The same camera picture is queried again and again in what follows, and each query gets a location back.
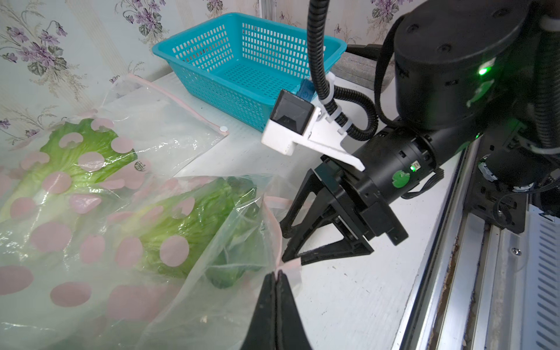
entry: white table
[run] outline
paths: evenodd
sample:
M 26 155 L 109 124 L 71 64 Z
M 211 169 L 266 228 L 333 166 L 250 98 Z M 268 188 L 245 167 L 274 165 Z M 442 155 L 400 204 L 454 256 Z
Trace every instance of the white table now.
M 292 156 L 284 156 L 262 145 L 260 132 L 192 96 L 174 73 L 155 83 L 230 131 L 228 137 L 177 176 L 269 173 L 282 175 L 298 188 L 307 170 L 320 163 L 320 154 L 307 148 L 296 148 Z M 348 81 L 337 80 L 336 84 L 374 98 L 373 91 Z M 394 81 L 382 94 L 381 102 L 389 118 L 397 116 Z M 366 115 L 358 105 L 344 101 L 340 104 L 347 116 L 359 127 L 364 126 Z M 349 152 L 360 144 L 350 138 L 343 142 Z M 370 241 L 375 249 L 371 255 L 327 260 L 302 268 L 303 285 L 296 303 L 314 349 L 390 349 L 457 161 L 455 156 L 443 165 L 446 177 L 430 191 L 410 200 L 399 198 L 391 204 L 410 236 L 400 245 L 393 246 L 382 235 Z M 304 248 L 339 239 L 334 226 L 325 226 L 312 235 Z

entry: blue plastic basket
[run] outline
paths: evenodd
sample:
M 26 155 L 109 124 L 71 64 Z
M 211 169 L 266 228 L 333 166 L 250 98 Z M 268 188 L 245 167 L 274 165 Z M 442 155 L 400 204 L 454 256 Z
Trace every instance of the blue plastic basket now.
M 307 78 L 307 33 L 261 18 L 228 13 L 156 44 L 194 96 L 264 130 L 281 89 L 294 94 Z M 346 43 L 325 37 L 328 71 Z

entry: small label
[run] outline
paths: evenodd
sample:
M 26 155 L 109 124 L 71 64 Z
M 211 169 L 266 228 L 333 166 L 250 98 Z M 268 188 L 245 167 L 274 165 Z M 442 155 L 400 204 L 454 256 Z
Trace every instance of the small label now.
M 141 161 L 137 161 L 136 163 L 134 163 L 134 168 L 138 171 L 145 171 L 146 164 L 142 163 Z

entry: pink polka dot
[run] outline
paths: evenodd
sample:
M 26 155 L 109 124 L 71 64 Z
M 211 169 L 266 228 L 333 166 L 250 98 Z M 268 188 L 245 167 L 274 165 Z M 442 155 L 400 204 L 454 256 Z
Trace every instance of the pink polka dot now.
M 126 237 L 116 250 L 115 262 L 121 268 L 130 268 L 138 264 L 143 251 L 138 237 Z
M 165 288 L 116 286 L 107 300 L 106 315 L 116 320 L 153 320 L 160 311 Z
M 139 189 L 143 183 L 144 174 L 138 171 L 126 174 L 124 177 L 124 185 L 131 190 Z
M 71 148 L 73 148 L 77 146 L 79 143 L 81 143 L 82 141 L 83 141 L 82 134 L 70 133 L 60 138 L 60 141 L 58 141 L 58 146 L 60 148 L 65 148 L 66 146 L 70 146 Z
M 117 137 L 111 141 L 111 148 L 117 153 L 128 153 L 134 148 L 134 142 L 127 137 Z
M 12 180 L 6 174 L 0 174 L 0 197 L 12 186 Z
M 19 166 L 15 169 L 10 169 L 10 171 L 8 172 L 8 177 L 12 180 L 21 180 L 24 178 L 25 174 L 27 174 L 27 171 Z
M 101 131 L 103 131 L 103 128 L 107 128 L 107 129 L 113 129 L 113 127 L 115 126 L 115 123 L 113 123 L 111 120 L 109 119 L 105 119 L 105 118 L 96 118 L 91 122 L 91 129 L 98 131 L 101 129 Z
M 179 186 L 179 181 L 176 178 L 171 178 L 171 179 L 165 181 L 163 185 L 161 185 L 161 190 L 162 191 L 172 191 L 177 186 Z
M 50 291 L 54 305 L 72 307 L 82 305 L 91 297 L 91 287 L 86 282 L 66 282 Z
M 105 181 L 100 183 L 99 185 L 107 190 L 116 190 L 119 188 L 123 188 L 124 184 L 125 184 L 124 179 L 118 179 L 118 180 Z
M 151 183 L 148 186 L 145 186 L 143 189 L 141 189 L 140 191 L 135 192 L 132 195 L 132 202 L 135 203 L 139 200 L 142 200 L 144 198 L 146 198 L 150 193 L 152 193 L 152 191 L 154 190 L 154 185 L 153 183 Z
M 88 236 L 80 246 L 80 258 L 84 264 L 91 264 L 99 259 L 105 251 L 103 236 Z
M 140 161 L 131 162 L 123 166 L 121 169 L 117 170 L 117 172 L 112 174 L 110 177 L 108 177 L 106 182 L 123 180 L 124 186 L 126 186 L 129 189 L 136 190 L 140 188 L 140 186 L 142 186 L 142 184 L 144 183 L 144 174 L 138 171 L 136 167 L 139 169 L 143 169 L 145 171 L 146 164 L 147 162 L 146 163 Z
M 10 217 L 17 219 L 26 216 L 35 209 L 35 202 L 29 197 L 21 197 L 12 202 Z
M 72 194 L 70 207 L 78 214 L 85 214 L 101 203 L 101 198 L 94 194 Z
M 97 171 L 105 165 L 105 158 L 97 152 L 87 152 L 78 158 L 78 165 L 87 172 Z
M 153 207 L 149 212 L 147 212 L 146 214 L 144 214 L 144 216 L 142 216 L 142 221 L 143 222 L 150 222 L 150 221 L 155 221 L 159 215 L 161 215 L 161 213 L 164 212 L 164 208 L 163 206 L 157 206 L 157 207 Z
M 160 259 L 167 266 L 183 264 L 189 256 L 189 243 L 185 237 L 171 236 L 160 247 Z
M 180 202 L 179 204 L 177 204 L 175 206 L 175 208 L 173 208 L 174 211 L 179 212 L 184 215 L 184 216 L 188 216 L 194 209 L 194 198 L 193 197 L 189 197 L 185 200 L 183 200 L 182 202 Z
M 72 231 L 68 226 L 50 221 L 33 230 L 29 243 L 38 251 L 48 253 L 64 250 L 71 238 Z
M 35 163 L 45 164 L 48 163 L 49 160 L 49 155 L 44 152 L 31 152 L 21 161 L 20 165 L 24 170 L 29 170 Z
M 117 222 L 120 222 L 122 220 L 126 220 L 127 218 L 131 217 L 132 215 L 134 215 L 133 212 L 113 213 L 113 214 L 107 216 L 107 221 L 109 223 L 117 223 Z
M 0 267 L 0 295 L 22 291 L 29 287 L 32 282 L 33 274 L 25 266 Z
M 41 187 L 47 192 L 58 194 L 66 192 L 71 185 L 72 178 L 70 175 L 62 171 L 56 171 L 45 177 Z

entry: clear plastic sheet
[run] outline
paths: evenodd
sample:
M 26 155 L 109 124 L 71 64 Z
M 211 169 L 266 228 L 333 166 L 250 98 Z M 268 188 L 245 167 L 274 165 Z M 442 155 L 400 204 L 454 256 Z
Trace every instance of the clear plastic sheet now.
M 148 174 L 171 177 L 226 135 L 160 87 L 122 77 L 102 107 L 2 154 L 0 222 L 18 198 L 40 205 L 52 194 L 91 192 L 95 184 L 136 190 Z
M 271 175 L 150 176 L 1 222 L 0 348 L 238 348 L 294 194 Z

